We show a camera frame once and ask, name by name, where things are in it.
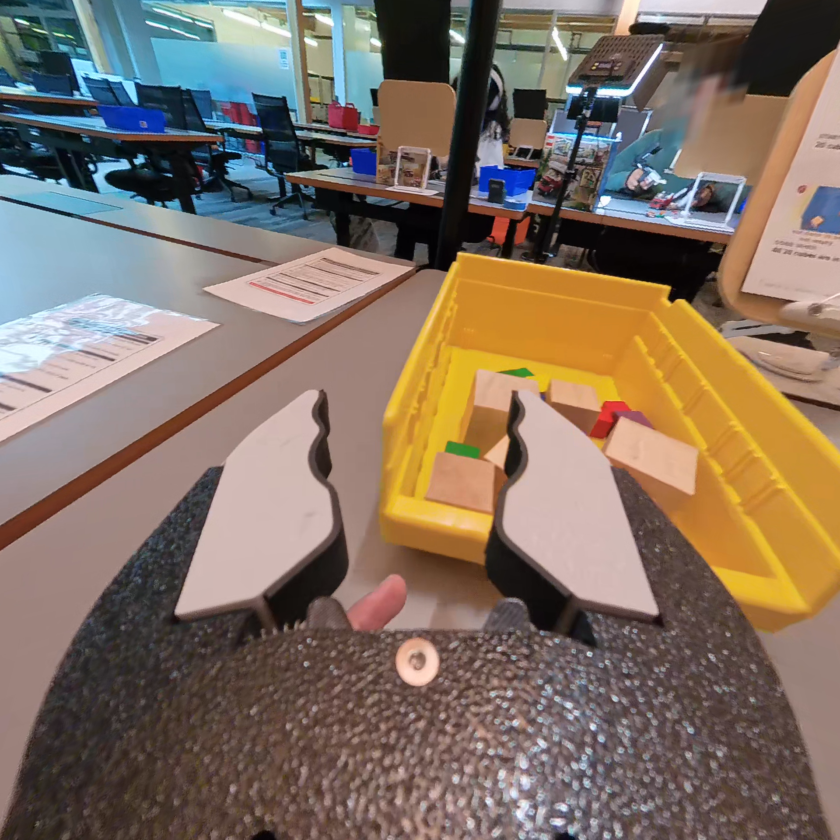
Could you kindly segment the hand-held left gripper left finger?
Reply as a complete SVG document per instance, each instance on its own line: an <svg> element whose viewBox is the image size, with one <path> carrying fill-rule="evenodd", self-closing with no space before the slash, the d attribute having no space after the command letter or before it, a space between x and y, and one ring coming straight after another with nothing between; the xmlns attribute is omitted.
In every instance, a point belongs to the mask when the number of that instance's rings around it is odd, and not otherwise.
<svg viewBox="0 0 840 840"><path fill-rule="evenodd" d="M193 552L174 619L254 614L268 632L305 620L349 570L329 480L329 401L300 394L227 457Z"/></svg>

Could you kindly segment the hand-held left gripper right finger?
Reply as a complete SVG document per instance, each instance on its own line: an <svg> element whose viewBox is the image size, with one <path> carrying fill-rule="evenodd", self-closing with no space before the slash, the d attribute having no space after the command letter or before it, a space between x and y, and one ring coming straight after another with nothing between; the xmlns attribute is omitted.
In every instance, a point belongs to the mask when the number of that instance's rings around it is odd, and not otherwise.
<svg viewBox="0 0 840 840"><path fill-rule="evenodd" d="M660 610L601 450L530 392L512 394L507 435L486 544L489 581L540 631L580 636L590 613L656 622Z"/></svg>

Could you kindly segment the pile of large plain wooden cubes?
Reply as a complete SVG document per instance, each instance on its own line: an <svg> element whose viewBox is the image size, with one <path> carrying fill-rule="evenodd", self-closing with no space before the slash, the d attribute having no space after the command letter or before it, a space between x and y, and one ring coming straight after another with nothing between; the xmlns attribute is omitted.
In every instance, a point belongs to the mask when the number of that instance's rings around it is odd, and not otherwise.
<svg viewBox="0 0 840 840"><path fill-rule="evenodd" d="M537 380L478 370L461 414L443 400L447 430L455 444L475 457L437 451L426 468L426 499L479 512L492 512L490 472L504 473L508 456L521 447L523 468L507 491L512 512L534 507L536 516L594 513L613 517L618 502L612 466L624 469L658 500L692 497L697 484L697 448L636 423L617 406L607 408L602 448L593 443L599 409L588 385L551 380L546 395Z"/></svg>

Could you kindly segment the pile of small coloured cubes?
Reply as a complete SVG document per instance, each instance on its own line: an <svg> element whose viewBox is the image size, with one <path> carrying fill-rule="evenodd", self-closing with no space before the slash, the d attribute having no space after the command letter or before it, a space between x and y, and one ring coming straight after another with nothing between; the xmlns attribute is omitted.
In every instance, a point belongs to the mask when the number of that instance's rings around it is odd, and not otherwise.
<svg viewBox="0 0 840 840"><path fill-rule="evenodd" d="M498 445L506 445L508 411L515 392L540 397L555 412L594 439L605 439L621 418L651 427L645 415L622 401L599 401L591 385L552 379L547 388L539 388L536 375L528 368L505 371L479 369L469 391L459 436L449 440L444 451L478 459L489 457Z"/></svg>

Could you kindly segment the yellow plastic box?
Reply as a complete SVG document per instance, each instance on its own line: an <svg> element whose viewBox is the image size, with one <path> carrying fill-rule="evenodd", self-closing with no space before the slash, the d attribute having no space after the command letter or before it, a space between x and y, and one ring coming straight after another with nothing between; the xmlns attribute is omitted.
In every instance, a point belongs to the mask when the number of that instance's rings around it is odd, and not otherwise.
<svg viewBox="0 0 840 840"><path fill-rule="evenodd" d="M839 586L838 449L685 301L647 282L458 254L385 409L383 540L482 565L491 516L425 498L477 370L588 384L699 451L665 502L751 624L778 632Z"/></svg>

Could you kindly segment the colourful toy box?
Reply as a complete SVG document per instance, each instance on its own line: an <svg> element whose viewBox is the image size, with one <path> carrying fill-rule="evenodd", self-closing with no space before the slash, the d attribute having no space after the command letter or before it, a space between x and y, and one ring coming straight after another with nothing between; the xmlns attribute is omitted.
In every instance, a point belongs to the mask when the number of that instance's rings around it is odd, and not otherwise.
<svg viewBox="0 0 840 840"><path fill-rule="evenodd" d="M575 141L575 133L547 135L532 189L534 202L550 205L556 203ZM614 139L584 133L575 156L574 172L564 195L563 208L584 212L593 210L603 192L605 174L616 155L615 146Z"/></svg>

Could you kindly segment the white printed paper sheet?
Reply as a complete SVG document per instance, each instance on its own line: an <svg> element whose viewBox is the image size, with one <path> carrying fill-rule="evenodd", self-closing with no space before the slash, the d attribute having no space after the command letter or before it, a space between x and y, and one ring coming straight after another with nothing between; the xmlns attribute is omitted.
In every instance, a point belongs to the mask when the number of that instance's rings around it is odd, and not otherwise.
<svg viewBox="0 0 840 840"><path fill-rule="evenodd" d="M255 312L305 324L345 309L414 270L413 264L335 246L204 291Z"/></svg>

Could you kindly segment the laminated printed sheet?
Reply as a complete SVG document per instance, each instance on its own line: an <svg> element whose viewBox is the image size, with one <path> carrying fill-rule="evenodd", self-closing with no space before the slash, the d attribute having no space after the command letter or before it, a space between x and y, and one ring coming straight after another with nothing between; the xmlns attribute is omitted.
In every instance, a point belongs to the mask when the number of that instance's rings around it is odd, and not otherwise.
<svg viewBox="0 0 840 840"><path fill-rule="evenodd" d="M102 294L2 324L2 443L216 328Z"/></svg>

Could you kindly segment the long wooden-edged desk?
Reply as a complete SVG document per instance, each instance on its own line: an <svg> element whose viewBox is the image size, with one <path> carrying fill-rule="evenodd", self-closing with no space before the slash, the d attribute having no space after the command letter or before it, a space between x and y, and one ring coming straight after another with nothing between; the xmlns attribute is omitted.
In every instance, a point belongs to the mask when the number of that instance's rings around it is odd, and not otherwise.
<svg viewBox="0 0 840 840"><path fill-rule="evenodd" d="M397 257L413 259L413 247L423 243L431 249L430 261L435 262L445 203L441 191L429 195L396 191L375 183L373 176L357 175L348 169L293 173L287 176L287 180L290 184L312 188L316 207L335 215L338 245L350 246L350 220L353 217L367 218L397 226ZM605 205L592 212L564 208L558 228L560 242L569 245L595 242L595 234L577 230L582 226L623 228L721 245L725 245L734 234L733 225L714 222L708 214L682 217L677 212L656 211L646 202L617 196L607 196L606 199ZM507 222L500 256L509 258L518 226L534 218L542 221L551 215L552 209L549 203L532 199L523 206L496 205L486 201L483 195L474 194L469 199L468 213L471 217L500 217Z"/></svg>
<svg viewBox="0 0 840 840"><path fill-rule="evenodd" d="M201 188L192 152L218 145L218 137L168 128L159 111L147 111L137 125L112 127L102 109L88 98L2 88L2 124L14 127L23 140L45 146L68 186L96 193L92 159L133 162L142 157L149 164L162 163L163 175L172 180L171 197L155 198L154 203L178 202L183 212L194 215L193 198Z"/></svg>

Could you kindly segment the clear acrylic stand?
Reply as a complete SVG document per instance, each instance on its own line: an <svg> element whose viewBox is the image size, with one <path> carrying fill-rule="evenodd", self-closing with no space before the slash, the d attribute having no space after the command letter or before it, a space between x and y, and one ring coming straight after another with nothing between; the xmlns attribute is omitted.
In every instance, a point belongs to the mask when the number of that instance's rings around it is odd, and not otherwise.
<svg viewBox="0 0 840 840"><path fill-rule="evenodd" d="M689 227L732 228L748 191L747 178L742 175L702 171L696 176L678 219Z"/></svg>

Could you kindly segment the white instruction sheet on stand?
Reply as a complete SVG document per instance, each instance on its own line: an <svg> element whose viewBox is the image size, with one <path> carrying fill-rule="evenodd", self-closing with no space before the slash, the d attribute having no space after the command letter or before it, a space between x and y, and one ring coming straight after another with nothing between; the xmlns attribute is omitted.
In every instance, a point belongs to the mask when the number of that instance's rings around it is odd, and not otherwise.
<svg viewBox="0 0 840 840"><path fill-rule="evenodd" d="M839 108L833 68L775 199L743 284L786 301L838 299Z"/></svg>

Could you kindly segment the black office chair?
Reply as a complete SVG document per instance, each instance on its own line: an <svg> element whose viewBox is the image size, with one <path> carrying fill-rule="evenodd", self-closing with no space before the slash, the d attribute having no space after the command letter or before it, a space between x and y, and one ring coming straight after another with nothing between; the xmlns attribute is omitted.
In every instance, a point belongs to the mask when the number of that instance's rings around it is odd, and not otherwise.
<svg viewBox="0 0 840 840"><path fill-rule="evenodd" d="M265 169L276 177L280 188L280 195L269 212L276 216L279 208L289 202L297 203L303 219L308 220L307 202L313 203L314 198L304 195L297 184L287 187L286 175L314 172L319 167L297 136L287 99L258 93L253 93L252 99L262 133Z"/></svg>
<svg viewBox="0 0 840 840"><path fill-rule="evenodd" d="M199 101L194 91L142 83L137 84L135 90L139 106L162 111L168 128L193 133L211 133L198 107ZM228 176L227 164L241 160L241 154L227 152L224 139L219 134L216 133L214 138L216 144L199 146L191 152L201 175L201 192L219 193L226 190L233 203L237 202L237 194L243 193L246 200L251 201L254 196L250 189L232 181Z"/></svg>

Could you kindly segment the black pole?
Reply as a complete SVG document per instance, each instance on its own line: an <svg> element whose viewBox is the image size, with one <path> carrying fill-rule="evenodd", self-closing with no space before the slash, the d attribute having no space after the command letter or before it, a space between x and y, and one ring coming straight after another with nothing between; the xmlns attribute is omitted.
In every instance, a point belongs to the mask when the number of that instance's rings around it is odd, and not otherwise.
<svg viewBox="0 0 840 840"><path fill-rule="evenodd" d="M463 242L480 129L487 108L490 71L502 1L472 1L458 76L456 111L448 157L444 204L434 266L447 271Z"/></svg>

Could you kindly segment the light panel on tripod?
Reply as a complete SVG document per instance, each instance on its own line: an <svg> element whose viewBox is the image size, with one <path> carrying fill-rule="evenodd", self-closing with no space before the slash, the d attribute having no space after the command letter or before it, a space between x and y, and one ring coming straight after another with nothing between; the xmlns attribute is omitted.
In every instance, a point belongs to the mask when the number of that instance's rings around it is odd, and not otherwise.
<svg viewBox="0 0 840 840"><path fill-rule="evenodd" d="M634 95L663 47L662 35L605 35L571 73L565 88L566 116L574 121L574 130L567 133L575 133L576 141L556 203L548 204L551 214L540 223L534 239L532 256L540 264L554 255L552 244L561 225L564 195L584 133L610 138L601 134L602 126L618 121L625 101Z"/></svg>

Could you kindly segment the clear picture frame stand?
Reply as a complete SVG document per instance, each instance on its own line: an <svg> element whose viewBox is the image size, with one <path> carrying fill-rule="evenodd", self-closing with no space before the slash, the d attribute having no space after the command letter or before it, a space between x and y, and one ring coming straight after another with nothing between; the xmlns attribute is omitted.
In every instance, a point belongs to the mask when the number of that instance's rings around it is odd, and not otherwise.
<svg viewBox="0 0 840 840"><path fill-rule="evenodd" d="M401 145L397 149L392 183L386 188L392 192L411 193L421 196L436 194L428 187L433 153L428 148Z"/></svg>

